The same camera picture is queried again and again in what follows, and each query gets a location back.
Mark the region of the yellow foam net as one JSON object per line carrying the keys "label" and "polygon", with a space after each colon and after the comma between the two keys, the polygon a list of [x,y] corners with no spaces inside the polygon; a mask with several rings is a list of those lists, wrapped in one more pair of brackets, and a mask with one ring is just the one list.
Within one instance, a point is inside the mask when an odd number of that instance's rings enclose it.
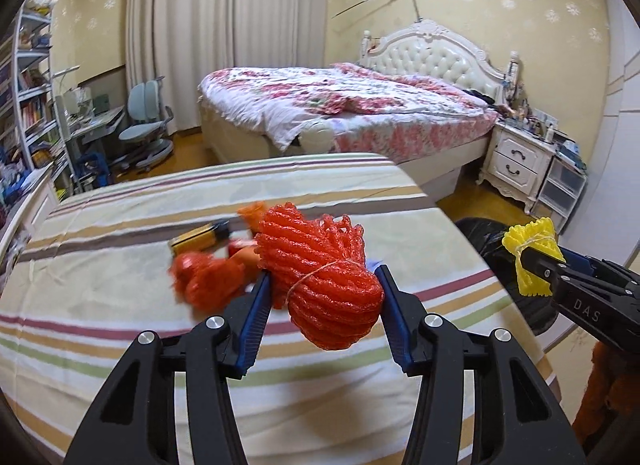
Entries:
{"label": "yellow foam net", "polygon": [[518,291],[525,297],[551,297],[551,275],[559,263],[566,263],[556,241],[549,217],[510,226],[502,246],[515,257]]}

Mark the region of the orange plastic bag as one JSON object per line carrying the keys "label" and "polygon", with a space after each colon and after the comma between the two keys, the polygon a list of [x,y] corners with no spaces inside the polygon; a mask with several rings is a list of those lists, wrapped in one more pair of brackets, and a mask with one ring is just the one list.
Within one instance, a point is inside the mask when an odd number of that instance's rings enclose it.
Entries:
{"label": "orange plastic bag", "polygon": [[224,311],[256,282],[259,272],[260,258],[254,246],[241,248],[228,258],[192,251],[177,256],[169,268],[177,295],[206,315]]}

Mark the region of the orange foam net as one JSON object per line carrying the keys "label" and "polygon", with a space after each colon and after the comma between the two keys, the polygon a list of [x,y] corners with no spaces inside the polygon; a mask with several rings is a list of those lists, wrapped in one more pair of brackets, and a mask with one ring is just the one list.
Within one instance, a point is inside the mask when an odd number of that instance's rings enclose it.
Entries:
{"label": "orange foam net", "polygon": [[348,216],[308,219],[292,203],[266,210],[257,255],[271,277],[272,305],[322,350],[344,350],[366,337],[384,292],[367,268],[364,230]]}

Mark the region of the black lined trash bin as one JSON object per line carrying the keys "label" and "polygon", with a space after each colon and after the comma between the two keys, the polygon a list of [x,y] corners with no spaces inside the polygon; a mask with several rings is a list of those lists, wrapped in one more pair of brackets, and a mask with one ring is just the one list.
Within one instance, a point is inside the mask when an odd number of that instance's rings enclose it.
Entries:
{"label": "black lined trash bin", "polygon": [[502,246],[508,226],[496,220],[475,217],[463,218],[454,224],[509,293],[532,332],[535,335],[547,332],[558,318],[558,311],[552,307],[550,297],[525,297],[520,294],[515,257]]}

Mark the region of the clear plastic drawer unit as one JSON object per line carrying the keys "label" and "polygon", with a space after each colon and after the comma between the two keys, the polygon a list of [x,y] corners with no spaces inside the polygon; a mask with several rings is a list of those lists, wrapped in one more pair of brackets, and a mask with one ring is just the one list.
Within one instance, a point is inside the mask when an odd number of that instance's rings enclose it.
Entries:
{"label": "clear plastic drawer unit", "polygon": [[530,214],[536,219],[549,218],[560,235],[582,198],[587,173],[562,155],[555,155],[542,181]]}

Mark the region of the white nightstand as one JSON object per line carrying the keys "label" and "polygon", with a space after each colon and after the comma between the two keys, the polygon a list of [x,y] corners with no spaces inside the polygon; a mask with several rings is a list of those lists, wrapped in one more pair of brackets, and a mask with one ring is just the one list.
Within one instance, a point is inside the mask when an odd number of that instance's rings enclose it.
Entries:
{"label": "white nightstand", "polygon": [[476,184],[488,182],[502,196],[521,202],[529,214],[555,152],[552,144],[498,120]]}

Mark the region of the yellow black box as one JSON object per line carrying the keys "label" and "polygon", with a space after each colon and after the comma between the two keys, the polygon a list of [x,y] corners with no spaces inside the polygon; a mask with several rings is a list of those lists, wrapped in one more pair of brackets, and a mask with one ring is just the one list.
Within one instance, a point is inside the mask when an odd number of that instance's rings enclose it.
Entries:
{"label": "yellow black box", "polygon": [[228,221],[207,223],[184,232],[169,241],[169,249],[174,257],[192,251],[208,251],[230,237]]}

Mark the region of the orange paper wrap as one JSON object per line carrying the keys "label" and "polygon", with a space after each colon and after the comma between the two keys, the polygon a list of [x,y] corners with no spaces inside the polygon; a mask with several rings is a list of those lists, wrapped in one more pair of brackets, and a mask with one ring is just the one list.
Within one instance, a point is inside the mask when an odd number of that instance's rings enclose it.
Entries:
{"label": "orange paper wrap", "polygon": [[262,219],[268,210],[264,202],[254,202],[238,209],[238,215],[246,223],[253,237],[262,231]]}

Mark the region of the pink floral quilt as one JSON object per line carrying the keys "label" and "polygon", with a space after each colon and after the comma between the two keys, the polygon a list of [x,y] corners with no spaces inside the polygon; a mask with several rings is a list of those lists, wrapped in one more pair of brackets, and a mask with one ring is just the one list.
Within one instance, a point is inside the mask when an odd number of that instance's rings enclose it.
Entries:
{"label": "pink floral quilt", "polygon": [[446,81],[352,63],[219,69],[200,82],[198,110],[221,162],[373,153],[402,164],[478,140],[498,119]]}

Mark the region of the grey desk chair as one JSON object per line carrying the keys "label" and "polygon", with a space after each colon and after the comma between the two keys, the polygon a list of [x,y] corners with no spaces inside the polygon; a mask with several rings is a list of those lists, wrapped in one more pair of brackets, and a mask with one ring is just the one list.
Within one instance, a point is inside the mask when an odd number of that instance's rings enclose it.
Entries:
{"label": "grey desk chair", "polygon": [[140,82],[129,91],[127,114],[131,125],[119,133],[118,139],[131,146],[132,151],[113,162],[123,173],[149,172],[174,151],[174,142],[168,136],[168,124],[174,119],[174,112],[160,95],[163,79],[164,76],[160,76]]}

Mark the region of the white desk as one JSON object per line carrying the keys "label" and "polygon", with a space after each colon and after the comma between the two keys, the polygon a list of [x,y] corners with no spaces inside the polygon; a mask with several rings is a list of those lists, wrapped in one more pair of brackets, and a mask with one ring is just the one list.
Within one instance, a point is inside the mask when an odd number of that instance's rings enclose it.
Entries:
{"label": "white desk", "polygon": [[65,140],[70,165],[75,167],[86,152],[96,152],[107,159],[103,139],[117,130],[124,117],[125,107],[119,106],[90,117],[85,124],[81,120],[76,121]]}

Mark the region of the white bookshelf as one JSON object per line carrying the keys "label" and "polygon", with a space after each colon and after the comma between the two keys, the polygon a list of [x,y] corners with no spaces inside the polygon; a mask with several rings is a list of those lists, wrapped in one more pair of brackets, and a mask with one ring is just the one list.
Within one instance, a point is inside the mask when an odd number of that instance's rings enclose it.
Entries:
{"label": "white bookshelf", "polygon": [[1,38],[1,162],[32,171],[51,168],[59,200],[75,173],[55,108],[52,73],[56,0],[25,0]]}

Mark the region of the beige curtains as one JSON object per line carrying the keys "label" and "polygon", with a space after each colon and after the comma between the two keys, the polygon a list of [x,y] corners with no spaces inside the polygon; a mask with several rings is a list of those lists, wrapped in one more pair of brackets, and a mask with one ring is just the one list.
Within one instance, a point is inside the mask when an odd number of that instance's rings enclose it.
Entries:
{"label": "beige curtains", "polygon": [[320,67],[328,0],[127,0],[129,86],[158,78],[170,132],[201,125],[198,85],[234,66]]}

